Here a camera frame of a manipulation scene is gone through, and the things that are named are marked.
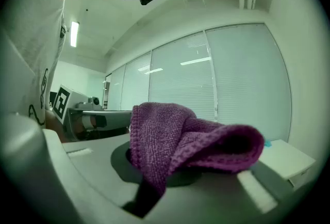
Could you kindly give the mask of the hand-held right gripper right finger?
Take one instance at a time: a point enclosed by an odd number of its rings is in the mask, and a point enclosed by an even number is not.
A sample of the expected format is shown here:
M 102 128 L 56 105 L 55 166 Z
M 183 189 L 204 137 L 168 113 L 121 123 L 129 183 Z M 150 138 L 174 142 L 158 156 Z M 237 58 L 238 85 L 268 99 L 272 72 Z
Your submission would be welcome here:
M 257 162 L 238 174 L 203 173 L 193 184 L 168 188 L 148 223 L 244 223 L 277 207 L 293 192 L 274 170 Z

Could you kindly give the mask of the person's left hand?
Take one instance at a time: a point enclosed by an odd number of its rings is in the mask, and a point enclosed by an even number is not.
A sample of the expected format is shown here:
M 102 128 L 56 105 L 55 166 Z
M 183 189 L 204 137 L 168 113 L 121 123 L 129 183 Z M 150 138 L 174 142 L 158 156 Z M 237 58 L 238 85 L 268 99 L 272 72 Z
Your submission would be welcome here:
M 79 116 L 73 122 L 73 132 L 78 140 L 85 139 L 92 128 L 90 116 Z

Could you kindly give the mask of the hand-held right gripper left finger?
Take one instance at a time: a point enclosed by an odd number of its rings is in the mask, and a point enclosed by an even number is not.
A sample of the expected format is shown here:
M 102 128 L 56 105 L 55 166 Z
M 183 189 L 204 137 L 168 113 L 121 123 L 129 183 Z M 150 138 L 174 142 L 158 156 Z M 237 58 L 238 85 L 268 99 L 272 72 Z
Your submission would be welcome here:
M 129 134 L 62 143 L 52 130 L 43 130 L 53 166 L 66 189 L 68 181 L 81 191 L 88 188 L 123 206 L 132 200 L 138 185 L 124 182 L 111 165 L 111 154 L 129 141 Z

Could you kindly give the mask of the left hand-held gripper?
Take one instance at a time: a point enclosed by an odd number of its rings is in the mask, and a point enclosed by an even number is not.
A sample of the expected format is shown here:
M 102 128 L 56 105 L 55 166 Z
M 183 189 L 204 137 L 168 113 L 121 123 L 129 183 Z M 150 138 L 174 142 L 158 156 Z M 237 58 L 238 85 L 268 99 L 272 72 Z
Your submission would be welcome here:
M 63 126 L 68 140 L 77 140 L 73 134 L 69 109 L 76 109 L 78 103 L 88 102 L 88 97 L 71 88 L 60 85 L 53 105 L 53 113 Z M 86 130 L 115 130 L 129 127 L 131 111 L 84 110 L 82 125 Z

